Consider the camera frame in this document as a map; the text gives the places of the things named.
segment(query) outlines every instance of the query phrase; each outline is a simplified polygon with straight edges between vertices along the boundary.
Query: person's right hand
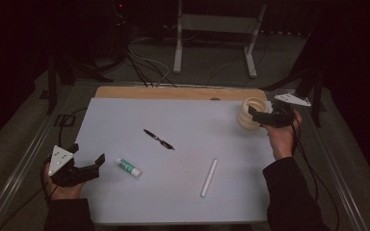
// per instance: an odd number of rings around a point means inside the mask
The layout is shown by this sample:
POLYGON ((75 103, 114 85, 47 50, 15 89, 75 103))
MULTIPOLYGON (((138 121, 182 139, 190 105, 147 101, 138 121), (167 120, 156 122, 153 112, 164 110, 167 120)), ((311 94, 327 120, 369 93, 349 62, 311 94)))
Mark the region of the person's right hand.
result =
MULTIPOLYGON (((297 120, 294 120, 293 125, 295 129, 298 130, 303 119, 296 110, 294 110, 294 115, 297 120)), ((275 128, 269 125, 262 125, 262 127, 264 127, 268 132, 275 160, 293 156, 292 149, 294 145, 294 133, 291 126, 275 128)))

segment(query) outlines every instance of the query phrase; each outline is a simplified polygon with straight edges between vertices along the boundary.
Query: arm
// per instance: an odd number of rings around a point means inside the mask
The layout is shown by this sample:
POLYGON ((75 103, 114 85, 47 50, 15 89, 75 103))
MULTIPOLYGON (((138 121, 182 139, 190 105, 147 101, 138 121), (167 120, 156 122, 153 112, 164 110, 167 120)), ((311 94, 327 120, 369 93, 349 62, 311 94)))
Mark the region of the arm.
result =
POLYGON ((44 170, 48 192, 52 193, 49 213, 44 224, 45 231, 93 231, 87 199, 80 199, 80 192, 84 183, 73 187, 62 188, 53 184, 47 172, 49 165, 44 170))
MULTIPOLYGON (((295 112, 299 128, 303 120, 295 112)), ((308 191, 307 183, 293 159, 294 133, 291 127, 263 126, 268 131, 274 163, 263 170, 270 195, 268 221, 273 231, 329 230, 320 207, 308 191)))

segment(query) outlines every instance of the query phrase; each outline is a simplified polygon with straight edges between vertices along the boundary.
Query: glue stick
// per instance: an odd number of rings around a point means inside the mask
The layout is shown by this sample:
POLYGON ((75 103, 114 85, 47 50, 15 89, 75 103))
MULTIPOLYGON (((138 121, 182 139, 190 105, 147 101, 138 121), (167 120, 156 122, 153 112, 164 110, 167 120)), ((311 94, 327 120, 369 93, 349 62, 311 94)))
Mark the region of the glue stick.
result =
POLYGON ((140 177, 140 175, 143 173, 141 170, 139 170, 138 168, 134 167, 133 165, 131 165, 130 163, 121 158, 116 159, 116 165, 137 178, 140 177))

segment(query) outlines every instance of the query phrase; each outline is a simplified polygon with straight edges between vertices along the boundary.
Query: tape roll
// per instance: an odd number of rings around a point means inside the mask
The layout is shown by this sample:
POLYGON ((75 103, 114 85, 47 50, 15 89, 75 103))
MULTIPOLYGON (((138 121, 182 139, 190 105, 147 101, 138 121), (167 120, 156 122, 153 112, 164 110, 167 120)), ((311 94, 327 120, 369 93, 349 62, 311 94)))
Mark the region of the tape roll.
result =
POLYGON ((254 107, 258 112, 267 113, 269 110, 267 104, 259 98, 247 98, 242 102, 242 107, 237 116, 239 125, 248 130, 258 130, 260 124, 256 121, 253 121, 253 117, 248 113, 249 106, 254 107))

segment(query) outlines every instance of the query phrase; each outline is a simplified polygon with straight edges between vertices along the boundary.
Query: white metal frame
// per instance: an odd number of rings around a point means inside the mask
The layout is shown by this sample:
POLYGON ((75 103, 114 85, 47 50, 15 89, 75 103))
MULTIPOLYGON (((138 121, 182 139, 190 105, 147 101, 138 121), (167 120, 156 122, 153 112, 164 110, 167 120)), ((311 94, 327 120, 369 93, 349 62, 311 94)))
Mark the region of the white metal frame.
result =
POLYGON ((252 78, 257 77, 256 68, 254 66, 251 53, 259 33, 261 21, 265 10, 266 5, 263 4, 260 7, 257 18, 188 14, 182 13, 182 0, 178 0, 178 25, 175 58, 173 62, 173 73, 181 72, 182 31, 198 30, 251 34, 251 43, 249 44, 249 46, 246 46, 244 48, 244 51, 249 75, 252 78))

